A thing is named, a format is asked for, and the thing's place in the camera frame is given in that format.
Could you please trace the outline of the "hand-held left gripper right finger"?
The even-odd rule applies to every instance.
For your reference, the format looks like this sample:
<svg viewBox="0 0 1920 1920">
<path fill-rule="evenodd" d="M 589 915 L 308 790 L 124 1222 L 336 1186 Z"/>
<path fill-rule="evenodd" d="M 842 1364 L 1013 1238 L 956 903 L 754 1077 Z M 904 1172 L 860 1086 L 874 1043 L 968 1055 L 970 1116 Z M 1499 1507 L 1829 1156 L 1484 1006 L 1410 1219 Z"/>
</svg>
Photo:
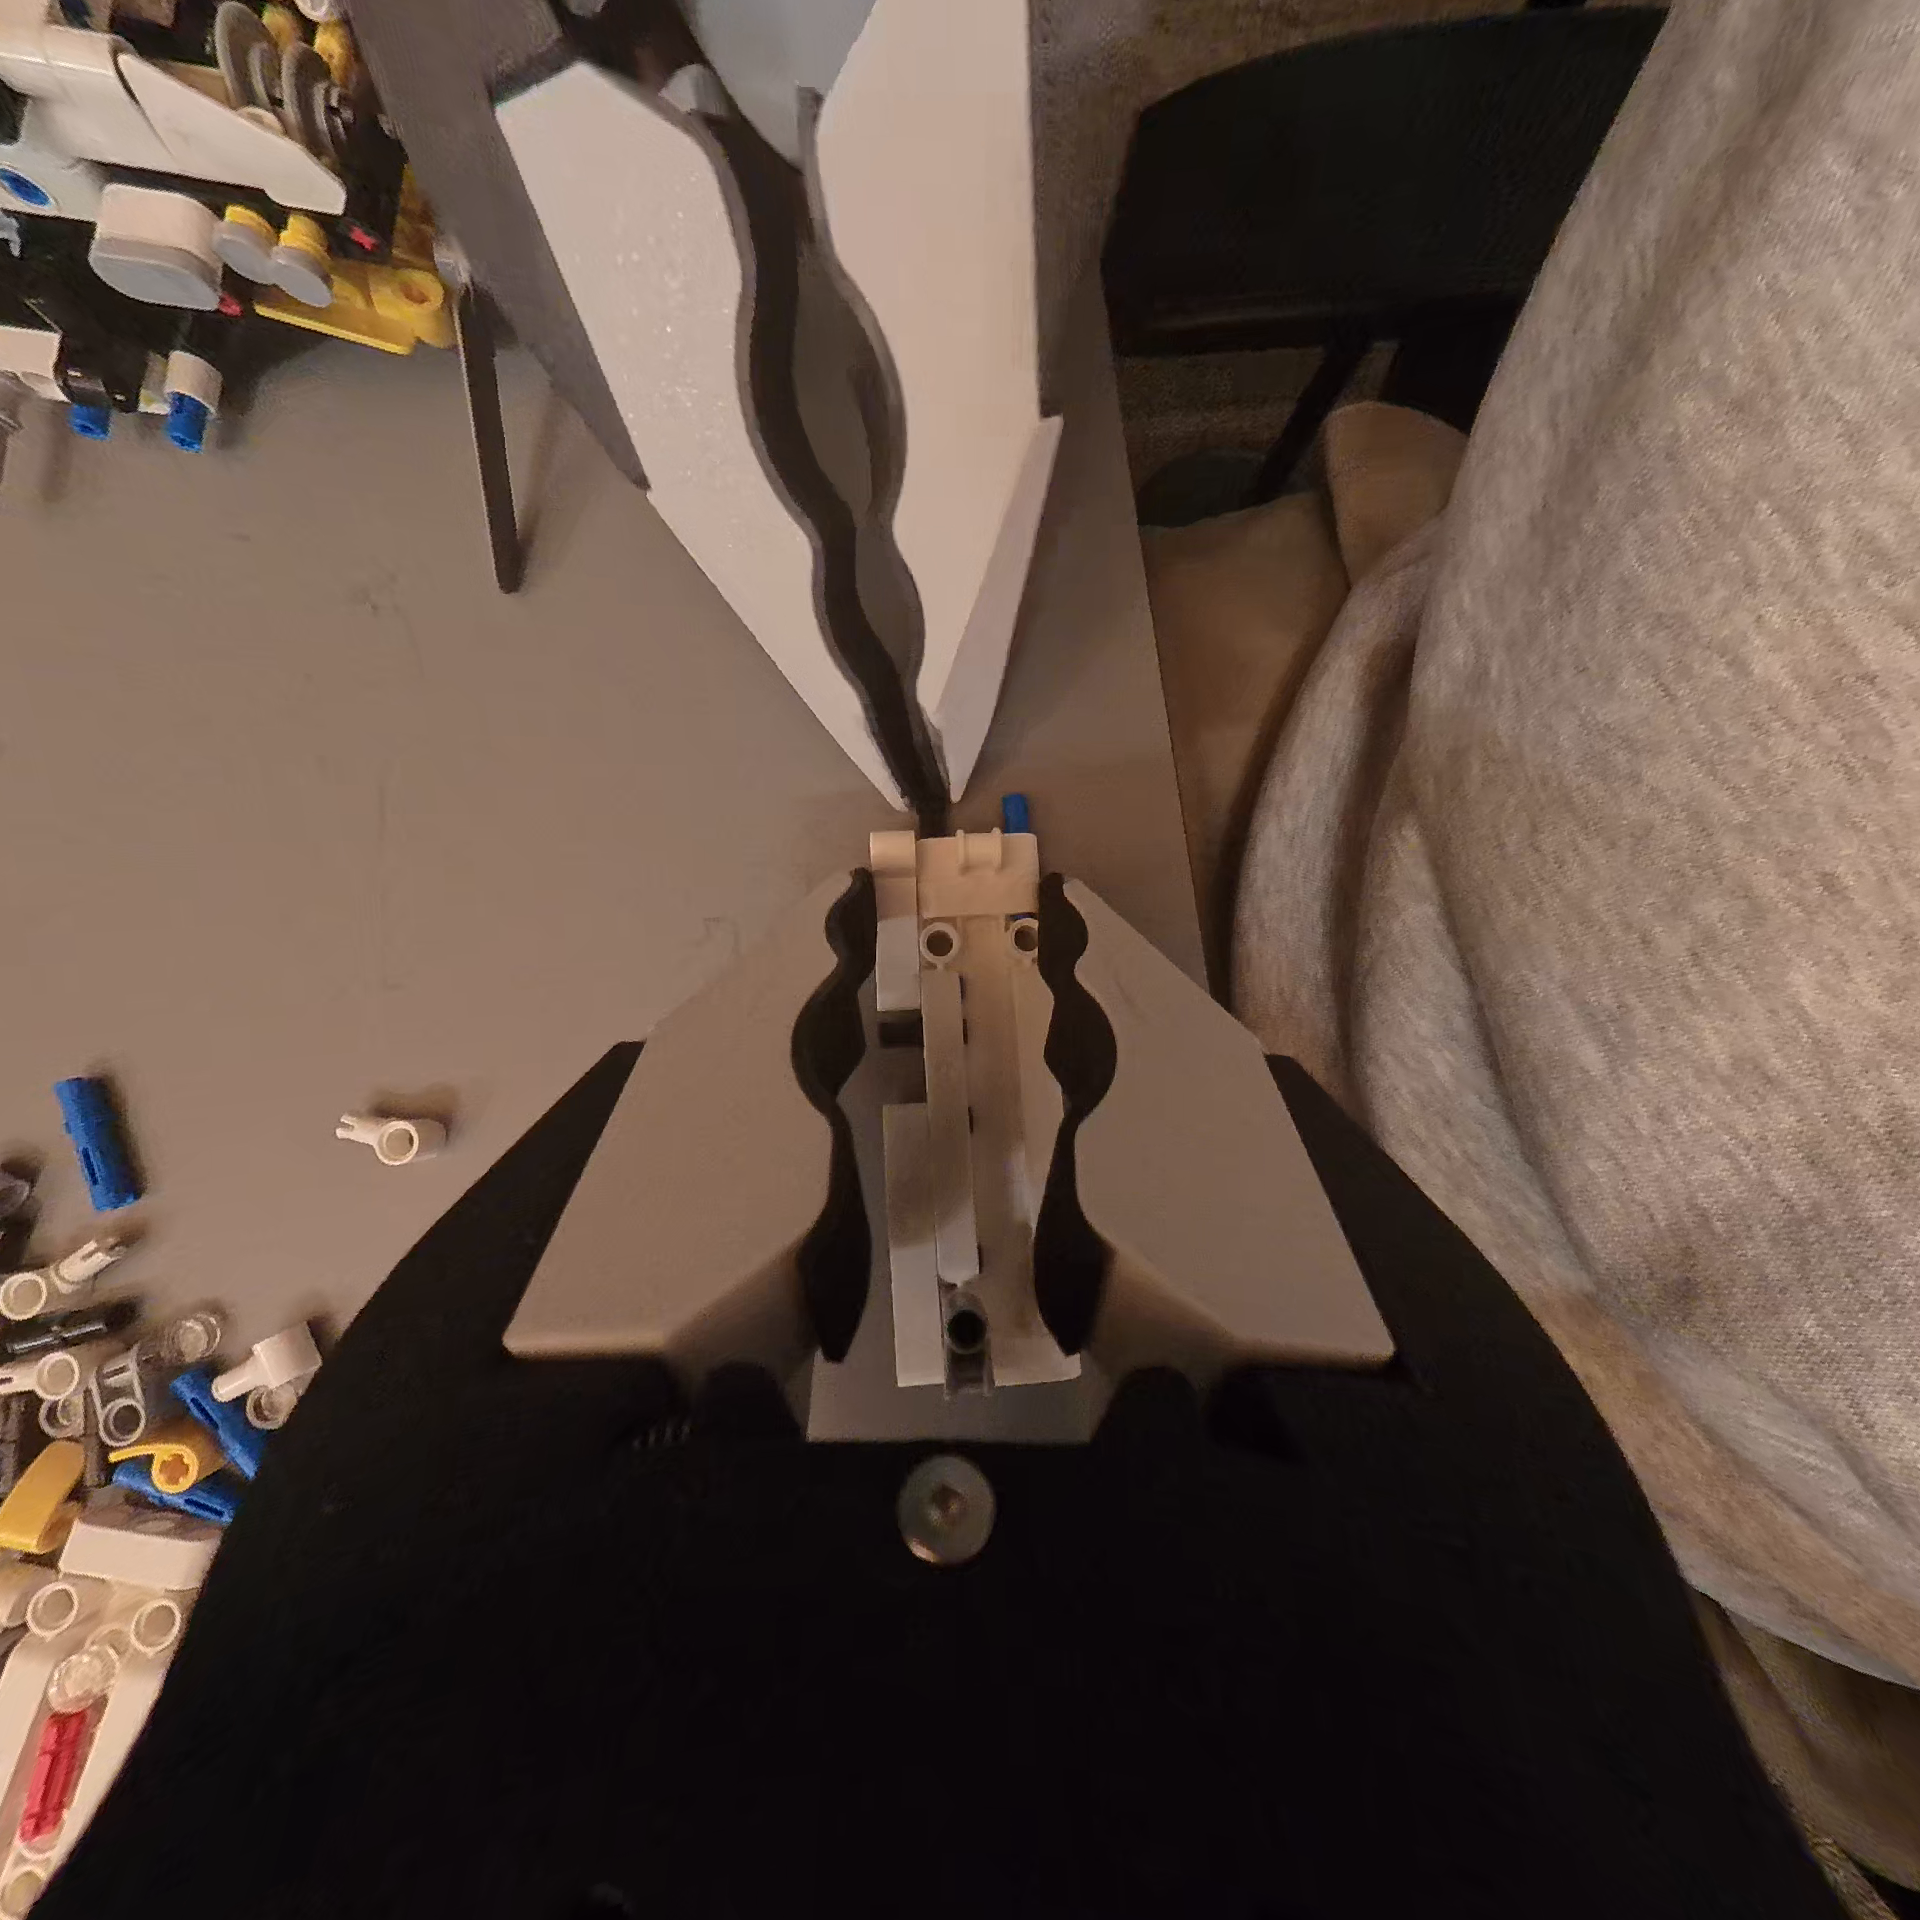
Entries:
<svg viewBox="0 0 1920 1920">
<path fill-rule="evenodd" d="M 1033 1238 L 1044 1330 L 1111 1381 L 1395 1355 L 1261 1044 L 1084 883 L 1040 886 L 1063 1093 Z"/>
</svg>

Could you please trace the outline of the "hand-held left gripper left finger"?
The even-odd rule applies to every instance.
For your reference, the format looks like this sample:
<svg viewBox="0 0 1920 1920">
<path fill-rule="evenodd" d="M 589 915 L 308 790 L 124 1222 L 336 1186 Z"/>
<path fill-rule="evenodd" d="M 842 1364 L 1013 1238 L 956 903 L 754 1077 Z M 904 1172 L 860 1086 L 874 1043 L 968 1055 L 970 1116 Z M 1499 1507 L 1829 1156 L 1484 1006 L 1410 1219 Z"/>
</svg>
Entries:
<svg viewBox="0 0 1920 1920">
<path fill-rule="evenodd" d="M 839 1362 L 874 1282 L 843 1093 L 867 1059 L 874 874 L 851 869 L 657 1023 L 519 1299 L 519 1359 Z"/>
</svg>

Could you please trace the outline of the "pile of loose lego pieces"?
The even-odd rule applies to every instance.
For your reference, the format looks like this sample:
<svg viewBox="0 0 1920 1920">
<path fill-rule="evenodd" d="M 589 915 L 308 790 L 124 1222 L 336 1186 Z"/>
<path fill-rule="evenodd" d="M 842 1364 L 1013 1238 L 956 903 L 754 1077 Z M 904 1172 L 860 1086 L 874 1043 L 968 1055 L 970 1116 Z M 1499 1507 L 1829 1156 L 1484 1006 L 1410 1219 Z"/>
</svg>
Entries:
<svg viewBox="0 0 1920 1920">
<path fill-rule="evenodd" d="M 321 1370 L 296 1324 L 221 1370 L 210 1307 L 108 1282 L 132 1241 L 29 1260 L 5 1169 L 3 1898 L 29 1915 L 127 1764 L 268 1437 Z"/>
</svg>

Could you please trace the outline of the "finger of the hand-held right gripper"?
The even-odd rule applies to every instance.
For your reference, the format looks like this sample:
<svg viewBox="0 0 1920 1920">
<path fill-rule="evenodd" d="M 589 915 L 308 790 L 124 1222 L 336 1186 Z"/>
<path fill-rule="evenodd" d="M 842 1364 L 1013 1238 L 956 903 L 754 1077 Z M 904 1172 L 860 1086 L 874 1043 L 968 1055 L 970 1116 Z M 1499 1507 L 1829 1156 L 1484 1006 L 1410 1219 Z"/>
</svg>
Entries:
<svg viewBox="0 0 1920 1920">
<path fill-rule="evenodd" d="M 397 139 L 519 343 L 876 789 L 932 747 L 800 407 L 803 197 L 692 5 L 371 3 Z"/>
<path fill-rule="evenodd" d="M 1042 398 L 1035 9 L 705 5 L 705 53 L 800 167 L 871 461 L 856 579 L 919 789 L 956 802 L 1066 428 Z"/>
</svg>

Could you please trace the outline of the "tan trousers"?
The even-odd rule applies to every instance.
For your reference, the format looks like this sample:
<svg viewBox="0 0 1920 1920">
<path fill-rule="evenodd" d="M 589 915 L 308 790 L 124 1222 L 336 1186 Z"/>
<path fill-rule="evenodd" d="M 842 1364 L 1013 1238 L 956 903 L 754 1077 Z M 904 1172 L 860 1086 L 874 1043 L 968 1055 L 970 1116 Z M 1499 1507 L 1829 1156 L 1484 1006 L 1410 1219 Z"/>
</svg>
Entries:
<svg viewBox="0 0 1920 1920">
<path fill-rule="evenodd" d="M 1514 1282 L 1843 1909 L 1914 1911 L 1914 623 L 1717 459 L 1329 437 L 1143 538 L 1235 1009 Z"/>
</svg>

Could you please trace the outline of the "white black lego vehicle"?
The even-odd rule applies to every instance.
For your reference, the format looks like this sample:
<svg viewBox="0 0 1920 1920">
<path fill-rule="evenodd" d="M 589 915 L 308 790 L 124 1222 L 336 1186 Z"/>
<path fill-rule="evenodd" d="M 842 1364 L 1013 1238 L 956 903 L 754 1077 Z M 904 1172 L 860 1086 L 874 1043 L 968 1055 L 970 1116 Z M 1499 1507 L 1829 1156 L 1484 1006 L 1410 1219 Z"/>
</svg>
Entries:
<svg viewBox="0 0 1920 1920">
<path fill-rule="evenodd" d="M 148 415 L 200 452 L 268 324 L 457 354 L 516 593 L 496 321 L 347 5 L 5 5 L 5 446 L 42 403 L 85 441 Z"/>
</svg>

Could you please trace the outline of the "black chair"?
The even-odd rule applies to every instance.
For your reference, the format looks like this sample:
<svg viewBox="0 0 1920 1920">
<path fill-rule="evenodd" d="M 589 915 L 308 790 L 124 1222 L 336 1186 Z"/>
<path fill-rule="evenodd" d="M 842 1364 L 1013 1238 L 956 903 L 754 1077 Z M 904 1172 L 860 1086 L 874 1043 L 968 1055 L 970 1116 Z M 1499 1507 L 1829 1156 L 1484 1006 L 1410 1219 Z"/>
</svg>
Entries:
<svg viewBox="0 0 1920 1920">
<path fill-rule="evenodd" d="M 1529 5 L 1323 39 L 1143 111 L 1103 251 L 1125 356 L 1311 349 L 1259 452 L 1192 455 L 1143 518 L 1261 508 L 1303 479 L 1363 365 L 1469 429 L 1665 7 Z"/>
</svg>

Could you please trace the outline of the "white lego panel assembly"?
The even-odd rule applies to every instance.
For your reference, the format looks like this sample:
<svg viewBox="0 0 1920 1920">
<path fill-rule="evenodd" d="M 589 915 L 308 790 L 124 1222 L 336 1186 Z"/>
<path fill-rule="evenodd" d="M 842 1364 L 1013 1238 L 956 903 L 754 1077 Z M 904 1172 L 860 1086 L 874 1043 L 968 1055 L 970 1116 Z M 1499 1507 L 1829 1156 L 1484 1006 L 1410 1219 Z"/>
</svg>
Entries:
<svg viewBox="0 0 1920 1920">
<path fill-rule="evenodd" d="M 897 1381 L 951 1396 L 1063 1385 L 1035 1229 L 1066 1100 L 1044 1060 L 1040 841 L 879 831 L 874 1026 Z"/>
</svg>

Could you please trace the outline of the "blue lego pin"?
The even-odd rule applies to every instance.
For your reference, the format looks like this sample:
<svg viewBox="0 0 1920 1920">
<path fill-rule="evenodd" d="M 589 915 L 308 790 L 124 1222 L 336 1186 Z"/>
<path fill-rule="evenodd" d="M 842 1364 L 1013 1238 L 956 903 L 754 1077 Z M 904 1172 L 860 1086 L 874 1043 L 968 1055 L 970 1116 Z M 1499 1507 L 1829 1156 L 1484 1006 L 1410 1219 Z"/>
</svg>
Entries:
<svg viewBox="0 0 1920 1920">
<path fill-rule="evenodd" d="M 101 1214 L 138 1206 L 146 1189 L 112 1081 L 99 1074 L 65 1077 L 56 1081 L 56 1105 L 92 1206 Z"/>
</svg>

